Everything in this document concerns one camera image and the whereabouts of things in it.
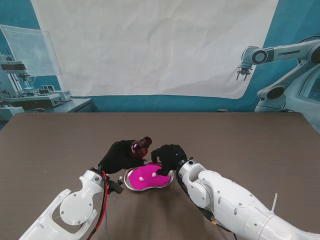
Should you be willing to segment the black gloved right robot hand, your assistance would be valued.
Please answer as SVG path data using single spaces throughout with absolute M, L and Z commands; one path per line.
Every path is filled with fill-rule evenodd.
M 160 161 L 161 163 L 161 168 L 156 171 L 160 176 L 167 176 L 170 171 L 176 171 L 180 162 L 187 159 L 185 151 L 176 144 L 166 144 L 151 152 L 152 162 L 156 164 Z

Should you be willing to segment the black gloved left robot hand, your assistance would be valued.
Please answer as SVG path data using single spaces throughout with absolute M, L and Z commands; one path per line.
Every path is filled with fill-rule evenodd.
M 137 168 L 145 164 L 145 159 L 131 156 L 134 140 L 120 140 L 111 145 L 99 162 L 98 167 L 106 174 L 114 174 L 123 169 Z

